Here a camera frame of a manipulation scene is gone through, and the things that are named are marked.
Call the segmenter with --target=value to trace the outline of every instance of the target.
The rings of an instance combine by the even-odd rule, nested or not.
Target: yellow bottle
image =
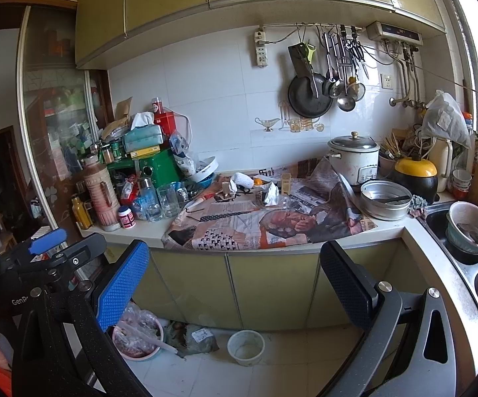
[[[88,210],[84,207],[83,202],[78,194],[72,196],[72,210],[77,221],[77,225],[81,230],[87,230],[92,226],[92,219],[88,214]]]

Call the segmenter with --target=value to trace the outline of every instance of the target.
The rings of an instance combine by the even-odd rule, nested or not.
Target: water bottle
[[[141,178],[138,181],[139,196],[142,197],[142,214],[148,221],[162,219],[162,208],[151,178]]]

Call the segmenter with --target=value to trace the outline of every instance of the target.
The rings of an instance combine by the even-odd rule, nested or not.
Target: doorway
[[[39,228],[26,198],[26,183],[13,127],[0,129],[0,222],[20,243]]]

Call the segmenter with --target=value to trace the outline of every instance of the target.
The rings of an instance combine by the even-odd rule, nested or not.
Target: power strip
[[[254,43],[256,44],[256,60],[258,62],[258,67],[266,67],[269,65],[265,42],[265,32],[263,30],[256,31],[254,33]]]

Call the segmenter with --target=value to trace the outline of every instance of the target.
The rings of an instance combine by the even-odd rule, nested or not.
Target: electrical outlet
[[[380,84],[383,87],[383,89],[393,89],[394,87],[392,86],[392,76],[390,74],[380,74]]]
[[[256,60],[258,67],[266,67],[269,65],[269,61],[266,55],[266,34],[264,31],[259,30],[254,33],[254,43],[256,44]]]

